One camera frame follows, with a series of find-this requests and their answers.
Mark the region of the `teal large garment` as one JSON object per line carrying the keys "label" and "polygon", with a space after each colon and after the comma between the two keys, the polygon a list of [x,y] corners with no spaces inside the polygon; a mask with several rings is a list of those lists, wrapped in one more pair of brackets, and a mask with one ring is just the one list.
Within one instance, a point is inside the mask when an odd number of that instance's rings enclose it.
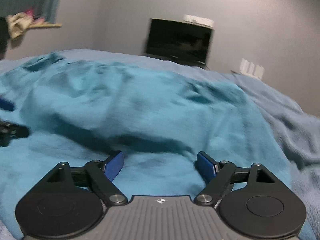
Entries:
{"label": "teal large garment", "polygon": [[133,194],[195,196],[204,181],[200,151],[241,167],[264,164],[290,185],[289,161],[257,106],[235,84],[108,61],[68,60],[50,53],[1,75],[1,96],[15,111],[1,118],[31,134],[1,148],[1,221],[23,235],[17,202],[57,163],[82,166],[125,154],[115,179]]}

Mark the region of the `black garment on shelf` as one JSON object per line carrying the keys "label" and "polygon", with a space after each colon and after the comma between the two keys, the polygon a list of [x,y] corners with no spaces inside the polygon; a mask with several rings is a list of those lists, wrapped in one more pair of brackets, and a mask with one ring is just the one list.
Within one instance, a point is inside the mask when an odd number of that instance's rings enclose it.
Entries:
{"label": "black garment on shelf", "polygon": [[0,60],[3,60],[5,57],[9,40],[10,40],[10,34],[9,34],[7,20],[1,17],[0,18]]}

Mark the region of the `beige garment on shelf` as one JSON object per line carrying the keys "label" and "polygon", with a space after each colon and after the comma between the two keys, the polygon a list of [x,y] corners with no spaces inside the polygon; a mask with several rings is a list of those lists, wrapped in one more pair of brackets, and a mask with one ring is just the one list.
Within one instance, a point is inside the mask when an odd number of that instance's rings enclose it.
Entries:
{"label": "beige garment on shelf", "polygon": [[33,23],[33,18],[24,12],[6,17],[8,32],[11,40],[16,40],[23,36],[29,25]]}

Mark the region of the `light blue fleece blanket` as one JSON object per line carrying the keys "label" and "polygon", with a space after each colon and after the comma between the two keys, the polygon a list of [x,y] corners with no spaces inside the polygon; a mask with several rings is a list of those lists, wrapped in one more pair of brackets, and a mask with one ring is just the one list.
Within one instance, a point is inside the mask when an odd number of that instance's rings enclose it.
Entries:
{"label": "light blue fleece blanket", "polygon": [[[220,74],[144,56],[89,49],[52,53],[58,53],[68,60],[100,63],[117,61],[150,70],[169,71],[198,81],[230,82],[238,86],[257,106],[289,161],[291,179],[287,186],[304,202],[307,210],[307,220],[300,238],[319,239],[319,118],[304,113],[291,98],[247,76]],[[34,58],[1,61],[1,75]]]}

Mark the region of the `pink items on shelf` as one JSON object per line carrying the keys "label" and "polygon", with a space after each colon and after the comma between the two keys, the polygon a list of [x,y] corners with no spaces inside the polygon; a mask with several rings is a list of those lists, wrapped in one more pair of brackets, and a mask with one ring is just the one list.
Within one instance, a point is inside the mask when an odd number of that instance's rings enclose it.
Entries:
{"label": "pink items on shelf", "polygon": [[46,19],[41,14],[36,14],[33,8],[25,10],[24,13],[32,18],[32,24],[43,24],[46,21]]}

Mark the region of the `white router with antennas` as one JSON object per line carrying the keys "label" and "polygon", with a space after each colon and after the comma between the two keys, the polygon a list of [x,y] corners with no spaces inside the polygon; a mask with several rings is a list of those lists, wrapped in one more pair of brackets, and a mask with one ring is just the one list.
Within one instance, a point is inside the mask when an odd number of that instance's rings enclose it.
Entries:
{"label": "white router with antennas", "polygon": [[258,80],[263,79],[265,68],[263,66],[249,62],[246,59],[241,59],[239,73]]}

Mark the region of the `black television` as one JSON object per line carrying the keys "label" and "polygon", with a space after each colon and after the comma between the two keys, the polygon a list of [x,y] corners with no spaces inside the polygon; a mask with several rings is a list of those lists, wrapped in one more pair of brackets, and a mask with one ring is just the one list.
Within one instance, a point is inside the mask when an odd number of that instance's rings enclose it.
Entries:
{"label": "black television", "polygon": [[201,25],[151,18],[144,54],[202,67],[214,33]]}

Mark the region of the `white box above television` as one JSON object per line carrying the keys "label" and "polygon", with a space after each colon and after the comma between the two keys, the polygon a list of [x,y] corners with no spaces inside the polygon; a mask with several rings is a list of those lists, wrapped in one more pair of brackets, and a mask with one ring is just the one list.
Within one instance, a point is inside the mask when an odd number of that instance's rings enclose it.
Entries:
{"label": "white box above television", "polygon": [[192,24],[197,24],[197,25],[202,25],[208,28],[213,28],[214,27],[214,21],[207,19],[207,18],[203,18],[203,17],[199,17],[199,16],[192,16],[192,15],[184,15],[183,16],[183,20],[185,22],[189,22]]}

